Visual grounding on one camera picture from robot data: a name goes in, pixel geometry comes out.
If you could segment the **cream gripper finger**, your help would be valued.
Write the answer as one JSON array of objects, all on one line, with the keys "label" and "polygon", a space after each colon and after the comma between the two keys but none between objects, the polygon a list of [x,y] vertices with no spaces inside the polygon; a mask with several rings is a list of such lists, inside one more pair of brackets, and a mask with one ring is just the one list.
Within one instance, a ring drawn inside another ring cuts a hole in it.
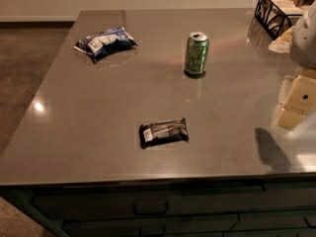
[{"label": "cream gripper finger", "polygon": [[316,106],[316,71],[286,75],[278,95],[276,125],[293,130]]}]

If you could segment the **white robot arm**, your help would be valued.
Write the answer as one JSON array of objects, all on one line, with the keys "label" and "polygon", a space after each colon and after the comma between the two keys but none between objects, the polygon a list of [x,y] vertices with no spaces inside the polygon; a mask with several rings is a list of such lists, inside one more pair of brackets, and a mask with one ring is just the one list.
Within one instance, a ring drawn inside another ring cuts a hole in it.
[{"label": "white robot arm", "polygon": [[278,95],[274,124],[295,129],[316,106],[316,6],[296,22],[291,42],[291,60],[305,68],[295,77],[286,76]]}]

